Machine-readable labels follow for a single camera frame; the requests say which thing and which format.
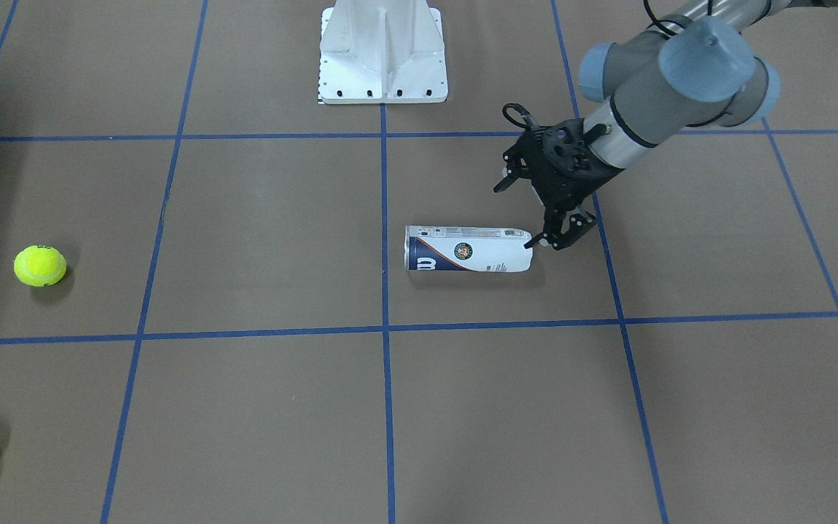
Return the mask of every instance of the tennis ball can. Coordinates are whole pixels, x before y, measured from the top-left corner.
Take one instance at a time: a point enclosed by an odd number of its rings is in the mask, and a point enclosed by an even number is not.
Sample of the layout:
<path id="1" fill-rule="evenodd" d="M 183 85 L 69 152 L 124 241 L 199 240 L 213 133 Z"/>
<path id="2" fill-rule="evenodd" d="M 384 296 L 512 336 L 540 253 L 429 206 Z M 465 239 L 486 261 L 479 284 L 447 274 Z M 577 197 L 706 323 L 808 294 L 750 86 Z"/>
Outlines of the tennis ball can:
<path id="1" fill-rule="evenodd" d="M 530 239 L 522 229 L 406 226 L 403 263 L 410 271 L 526 271 Z"/>

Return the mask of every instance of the yellow tennis ball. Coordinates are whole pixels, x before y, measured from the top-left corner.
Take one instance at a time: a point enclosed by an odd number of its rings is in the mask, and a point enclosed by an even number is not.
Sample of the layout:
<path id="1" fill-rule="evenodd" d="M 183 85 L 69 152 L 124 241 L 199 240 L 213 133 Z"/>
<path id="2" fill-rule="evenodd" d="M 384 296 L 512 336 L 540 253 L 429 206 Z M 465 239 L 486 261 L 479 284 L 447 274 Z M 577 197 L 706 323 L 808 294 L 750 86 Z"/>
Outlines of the yellow tennis ball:
<path id="1" fill-rule="evenodd" d="M 15 276 L 34 287 L 55 285 L 66 272 L 66 259 L 49 245 L 27 247 L 15 258 Z"/>

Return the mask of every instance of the brown floor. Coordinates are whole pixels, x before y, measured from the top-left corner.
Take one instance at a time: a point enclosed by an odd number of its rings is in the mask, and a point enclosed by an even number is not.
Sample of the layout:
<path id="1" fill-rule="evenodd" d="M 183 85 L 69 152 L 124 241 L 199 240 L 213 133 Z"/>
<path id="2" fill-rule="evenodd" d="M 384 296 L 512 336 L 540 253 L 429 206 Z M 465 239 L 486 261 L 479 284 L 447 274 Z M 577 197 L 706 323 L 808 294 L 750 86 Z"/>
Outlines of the brown floor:
<path id="1" fill-rule="evenodd" d="M 838 9 L 489 275 L 403 226 L 538 230 L 500 108 L 588 115 L 641 4 L 435 0 L 449 99 L 385 108 L 316 103 L 329 4 L 0 0 L 0 523 L 838 522 Z"/>

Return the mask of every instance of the can logo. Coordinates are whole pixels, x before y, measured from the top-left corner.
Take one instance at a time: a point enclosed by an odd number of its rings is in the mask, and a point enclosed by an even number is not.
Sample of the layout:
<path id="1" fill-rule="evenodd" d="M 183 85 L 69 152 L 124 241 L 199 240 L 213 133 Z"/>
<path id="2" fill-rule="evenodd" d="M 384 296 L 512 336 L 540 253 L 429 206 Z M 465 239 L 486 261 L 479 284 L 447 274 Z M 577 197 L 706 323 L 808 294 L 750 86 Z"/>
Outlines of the can logo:
<path id="1" fill-rule="evenodd" d="M 471 255 L 474 255 L 474 250 L 471 249 L 469 243 L 461 242 L 455 246 L 455 256 L 457 256 L 458 260 L 468 260 L 471 258 Z"/>
<path id="2" fill-rule="evenodd" d="M 416 269 L 418 269 L 418 271 L 435 271 L 435 258 L 420 256 L 419 259 L 416 260 Z"/>

